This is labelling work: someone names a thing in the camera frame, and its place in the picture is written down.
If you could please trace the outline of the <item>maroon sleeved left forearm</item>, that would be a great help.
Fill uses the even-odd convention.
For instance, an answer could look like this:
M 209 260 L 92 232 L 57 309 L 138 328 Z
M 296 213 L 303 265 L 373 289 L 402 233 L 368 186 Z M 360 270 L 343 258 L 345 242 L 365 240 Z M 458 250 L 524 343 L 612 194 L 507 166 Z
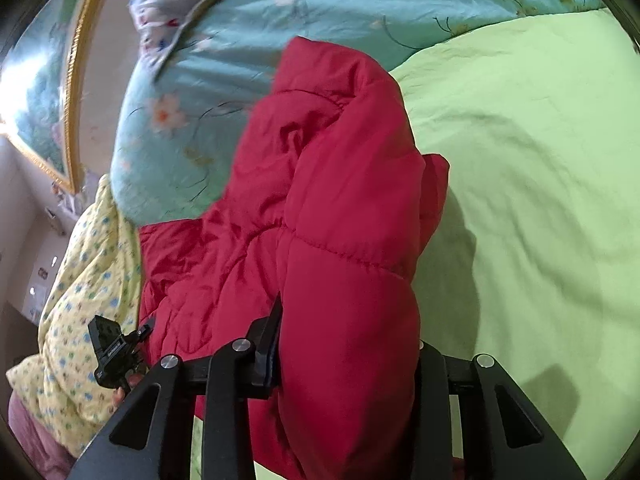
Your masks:
M 43 478 L 66 479 L 75 459 L 32 417 L 15 392 L 10 396 L 8 417 L 14 437 Z

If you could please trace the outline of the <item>person's left hand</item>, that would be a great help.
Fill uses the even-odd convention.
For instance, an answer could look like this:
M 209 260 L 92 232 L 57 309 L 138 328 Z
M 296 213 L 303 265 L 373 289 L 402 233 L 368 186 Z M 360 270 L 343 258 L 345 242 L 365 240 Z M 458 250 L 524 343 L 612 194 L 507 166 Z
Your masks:
M 126 387 L 120 386 L 113 393 L 113 405 L 115 408 L 118 408 L 124 402 L 126 396 L 140 384 L 143 378 L 144 375 L 140 373 L 132 373 L 126 377 Z

